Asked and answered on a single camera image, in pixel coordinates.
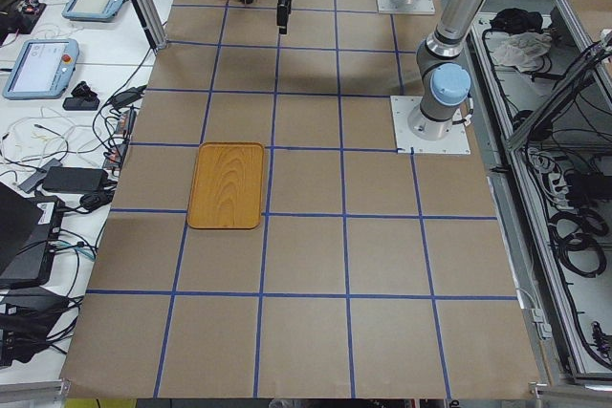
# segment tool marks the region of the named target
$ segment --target blue joint cap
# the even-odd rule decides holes
[[[470,92],[470,85],[470,74],[457,64],[443,64],[431,77],[431,93],[447,107],[461,104]]]

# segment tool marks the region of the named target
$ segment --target white mounting plate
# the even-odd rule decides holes
[[[425,140],[415,135],[408,127],[408,115],[421,103],[422,97],[392,96],[391,110],[395,128],[395,144],[399,153],[469,155],[470,144],[463,124],[453,124],[450,132],[440,140]],[[452,119],[461,119],[457,109]]]
[[[377,0],[379,13],[403,13],[403,14],[435,14],[433,0],[415,0],[412,4],[403,4],[399,7],[391,0]]]

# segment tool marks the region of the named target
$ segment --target blue and white device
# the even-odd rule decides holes
[[[62,16],[73,21],[112,21],[125,0],[70,0]]]
[[[54,99],[70,83],[78,58],[72,38],[28,40],[2,92],[6,99]]]

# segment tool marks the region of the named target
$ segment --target brown wooden tray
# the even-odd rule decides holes
[[[187,224],[198,229],[252,229],[261,220],[264,147],[204,143],[198,150]]]

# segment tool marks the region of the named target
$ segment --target tiled table surface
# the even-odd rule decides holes
[[[175,0],[63,375],[74,397],[526,397],[476,143],[397,154],[437,17]],[[266,145],[262,224],[186,226],[197,146]]]

